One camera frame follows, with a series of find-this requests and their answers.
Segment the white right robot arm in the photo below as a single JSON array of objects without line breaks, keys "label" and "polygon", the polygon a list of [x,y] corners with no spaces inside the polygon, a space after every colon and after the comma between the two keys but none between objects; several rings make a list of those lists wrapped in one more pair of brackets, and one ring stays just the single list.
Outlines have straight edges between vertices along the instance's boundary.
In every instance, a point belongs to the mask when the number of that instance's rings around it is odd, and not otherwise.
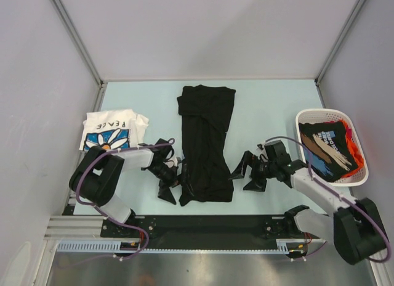
[{"label": "white right robot arm", "polygon": [[243,154],[229,179],[241,179],[247,168],[250,181],[245,190],[263,192],[268,179],[276,179],[304,194],[323,213],[300,205],[286,212],[284,231],[290,237],[307,232],[334,244],[336,251],[348,264],[364,259],[385,263],[392,257],[392,246],[385,232],[376,204],[369,198],[357,199],[337,191],[313,170],[310,162],[292,160],[276,136],[258,145],[260,154]]}]

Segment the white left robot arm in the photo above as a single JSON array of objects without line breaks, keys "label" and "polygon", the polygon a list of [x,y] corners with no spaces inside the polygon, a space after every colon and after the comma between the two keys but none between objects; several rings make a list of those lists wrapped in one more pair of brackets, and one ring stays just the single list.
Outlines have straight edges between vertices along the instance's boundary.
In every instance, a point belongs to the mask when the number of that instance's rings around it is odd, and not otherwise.
[{"label": "white left robot arm", "polygon": [[135,212],[116,195],[119,177],[125,168],[148,171],[158,179],[158,198],[175,205],[171,189],[182,182],[178,173],[182,160],[175,154],[174,143],[173,138],[159,139],[155,144],[110,150],[95,145],[74,171],[69,188],[78,203],[93,207],[122,236],[130,236],[137,228]]}]

